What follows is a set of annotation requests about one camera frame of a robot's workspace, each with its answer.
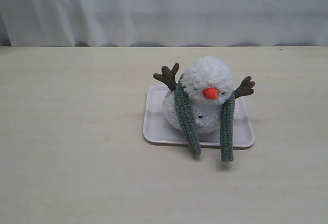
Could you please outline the white rectangular tray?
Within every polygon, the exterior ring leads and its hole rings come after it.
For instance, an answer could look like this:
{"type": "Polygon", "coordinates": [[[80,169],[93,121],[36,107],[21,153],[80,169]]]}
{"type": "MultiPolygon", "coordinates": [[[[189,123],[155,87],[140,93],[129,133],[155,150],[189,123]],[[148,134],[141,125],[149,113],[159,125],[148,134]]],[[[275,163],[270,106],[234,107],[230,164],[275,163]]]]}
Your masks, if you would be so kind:
{"type": "MultiPolygon", "coordinates": [[[[169,91],[165,85],[151,86],[147,91],[142,133],[153,145],[184,146],[188,143],[184,134],[173,128],[165,119],[162,101],[169,91]]],[[[255,133],[244,97],[235,101],[233,148],[243,150],[255,143],[255,133]]]]}

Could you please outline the white plush snowman toy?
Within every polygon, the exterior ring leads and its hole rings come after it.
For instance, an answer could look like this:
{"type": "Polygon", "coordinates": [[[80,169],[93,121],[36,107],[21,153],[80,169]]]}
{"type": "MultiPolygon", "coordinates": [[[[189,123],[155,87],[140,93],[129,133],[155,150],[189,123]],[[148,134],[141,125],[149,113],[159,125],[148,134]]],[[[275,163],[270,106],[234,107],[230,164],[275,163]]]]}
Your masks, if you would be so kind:
{"type": "Polygon", "coordinates": [[[195,60],[179,79],[176,78],[178,69],[179,63],[175,63],[172,68],[162,66],[161,72],[153,74],[155,80],[168,87],[162,102],[163,115],[177,130],[182,129],[177,111],[179,89],[187,96],[199,134],[219,129],[223,105],[227,104],[230,97],[240,98],[254,93],[256,83],[250,76],[246,76],[239,86],[235,87],[230,67],[214,56],[203,56],[195,60]]]}

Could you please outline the green fleece scarf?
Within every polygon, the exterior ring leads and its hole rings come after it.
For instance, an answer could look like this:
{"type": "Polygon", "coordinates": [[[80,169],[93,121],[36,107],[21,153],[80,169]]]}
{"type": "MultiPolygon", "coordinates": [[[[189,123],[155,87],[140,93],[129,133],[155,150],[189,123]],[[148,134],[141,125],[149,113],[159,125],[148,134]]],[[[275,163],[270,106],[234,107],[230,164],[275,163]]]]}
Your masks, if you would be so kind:
{"type": "MultiPolygon", "coordinates": [[[[187,95],[185,87],[182,84],[182,77],[179,79],[174,91],[174,108],[177,120],[190,147],[194,157],[201,155],[201,145],[199,132],[196,125],[196,117],[192,107],[192,101],[187,95]]],[[[233,135],[234,135],[234,112],[235,112],[235,94],[232,93],[223,105],[219,108],[219,148],[220,159],[222,162],[231,162],[234,160],[233,135]]]]}

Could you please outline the white curtain backdrop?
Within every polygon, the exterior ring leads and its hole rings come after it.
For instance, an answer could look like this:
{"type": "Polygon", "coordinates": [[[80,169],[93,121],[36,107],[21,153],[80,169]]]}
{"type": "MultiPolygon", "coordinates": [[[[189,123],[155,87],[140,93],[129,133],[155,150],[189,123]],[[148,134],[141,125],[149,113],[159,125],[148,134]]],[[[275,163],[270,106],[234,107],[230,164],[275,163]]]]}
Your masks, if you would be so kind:
{"type": "Polygon", "coordinates": [[[1,0],[7,46],[326,46],[327,0],[1,0]]]}

